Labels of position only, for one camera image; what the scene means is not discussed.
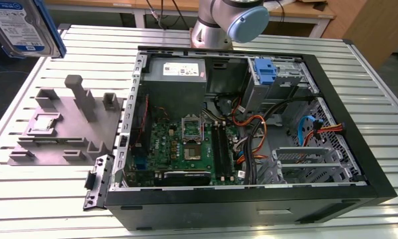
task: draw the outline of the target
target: hard drive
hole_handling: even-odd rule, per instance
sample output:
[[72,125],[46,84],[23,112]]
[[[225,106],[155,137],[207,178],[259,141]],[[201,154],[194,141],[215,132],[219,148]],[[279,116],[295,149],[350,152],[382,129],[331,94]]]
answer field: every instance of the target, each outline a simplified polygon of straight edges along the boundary
[[42,0],[0,0],[0,43],[9,57],[64,57],[63,40]]

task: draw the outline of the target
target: wooden cabinet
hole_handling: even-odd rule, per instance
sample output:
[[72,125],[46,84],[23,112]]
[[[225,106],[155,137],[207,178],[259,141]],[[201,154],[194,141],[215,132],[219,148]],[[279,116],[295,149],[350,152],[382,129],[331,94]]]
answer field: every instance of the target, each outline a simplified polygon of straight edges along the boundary
[[350,39],[378,69],[398,48],[398,0],[327,0],[337,18],[323,38]]

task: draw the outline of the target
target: green circuit board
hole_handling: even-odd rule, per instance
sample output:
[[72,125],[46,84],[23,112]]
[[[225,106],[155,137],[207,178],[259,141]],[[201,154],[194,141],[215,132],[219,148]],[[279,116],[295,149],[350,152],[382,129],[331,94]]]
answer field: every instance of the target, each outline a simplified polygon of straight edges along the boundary
[[[186,131],[191,134],[201,130],[194,124],[186,125]],[[213,136],[211,125],[202,125],[202,142],[182,142],[182,123],[180,122],[158,122],[152,124],[150,139],[150,154],[146,160],[144,170],[128,173],[128,180],[135,178],[140,187],[154,186],[154,178],[156,172],[164,171],[206,171],[213,175],[211,185],[237,185],[238,179],[233,177],[221,181],[215,178],[214,152],[213,152]],[[229,142],[238,135],[234,126],[226,127]]]

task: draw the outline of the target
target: desk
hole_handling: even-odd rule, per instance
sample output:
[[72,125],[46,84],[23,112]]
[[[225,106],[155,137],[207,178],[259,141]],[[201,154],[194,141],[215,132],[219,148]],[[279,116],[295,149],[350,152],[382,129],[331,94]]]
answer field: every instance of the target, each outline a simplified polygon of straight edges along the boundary
[[[322,224],[197,230],[127,231],[110,211],[83,212],[91,166],[9,166],[40,87],[64,89],[68,74],[83,87],[127,97],[139,45],[190,46],[188,31],[72,25],[62,31],[64,59],[42,57],[0,120],[0,238],[315,239],[398,238],[398,197]],[[354,46],[342,40],[261,35],[235,50],[314,54],[398,193],[398,99]]]
[[[131,13],[135,15],[135,25],[146,28],[144,16],[150,14],[146,0],[46,0],[47,7],[55,10],[100,11]],[[150,0],[155,10],[160,9],[160,0]],[[176,0],[176,5],[183,16],[198,16],[199,0]],[[178,15],[171,0],[164,1],[164,15]],[[270,21],[279,22],[282,16],[281,8],[270,12]],[[335,14],[329,7],[323,11],[313,8],[313,4],[294,2],[285,6],[285,22],[314,24],[309,37],[319,38]]]

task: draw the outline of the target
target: sticker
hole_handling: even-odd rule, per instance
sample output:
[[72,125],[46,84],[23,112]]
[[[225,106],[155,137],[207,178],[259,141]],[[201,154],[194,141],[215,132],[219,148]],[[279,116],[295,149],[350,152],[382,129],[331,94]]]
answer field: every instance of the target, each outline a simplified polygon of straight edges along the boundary
[[163,75],[164,76],[199,76],[199,64],[167,62],[163,64]]
[[42,51],[44,43],[25,19],[25,11],[19,3],[0,1],[0,28],[11,44],[21,51]]
[[114,6],[132,6],[131,4],[126,4],[126,3],[114,3]]
[[246,109],[245,109],[243,106],[239,106],[239,107],[238,107],[238,110],[239,110],[242,113],[245,113],[245,110],[246,110]]
[[246,177],[246,172],[241,170],[238,172],[238,178],[245,178],[245,177]]
[[318,15],[319,18],[333,18],[330,15]]

